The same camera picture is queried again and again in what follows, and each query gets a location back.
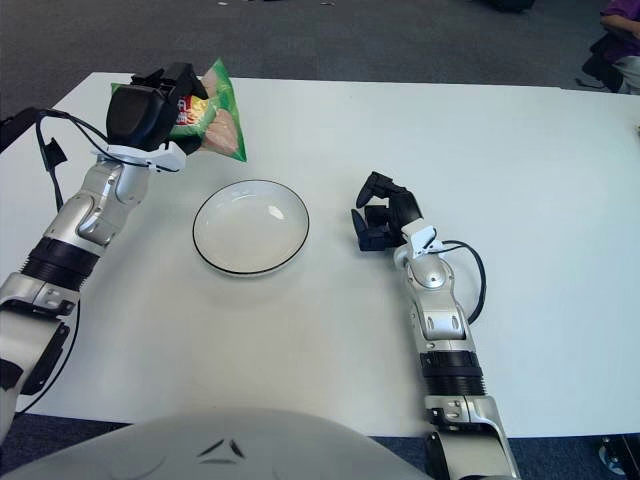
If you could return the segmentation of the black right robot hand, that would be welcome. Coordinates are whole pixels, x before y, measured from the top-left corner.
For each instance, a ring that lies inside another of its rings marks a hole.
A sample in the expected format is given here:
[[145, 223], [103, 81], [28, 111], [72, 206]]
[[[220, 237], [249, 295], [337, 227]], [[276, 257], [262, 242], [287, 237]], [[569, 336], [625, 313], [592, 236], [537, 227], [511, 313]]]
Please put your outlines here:
[[402, 246], [402, 228], [422, 218], [414, 195], [390, 177], [373, 171], [351, 210], [359, 249], [385, 251]]

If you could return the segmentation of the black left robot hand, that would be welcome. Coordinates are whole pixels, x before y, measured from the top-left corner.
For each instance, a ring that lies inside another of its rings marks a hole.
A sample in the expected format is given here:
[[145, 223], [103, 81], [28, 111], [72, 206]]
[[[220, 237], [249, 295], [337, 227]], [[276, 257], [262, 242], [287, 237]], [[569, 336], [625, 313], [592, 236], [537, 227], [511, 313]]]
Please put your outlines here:
[[148, 74], [135, 74], [113, 91], [106, 117], [107, 142], [151, 152], [169, 141], [189, 96], [208, 94], [193, 65], [174, 62]]

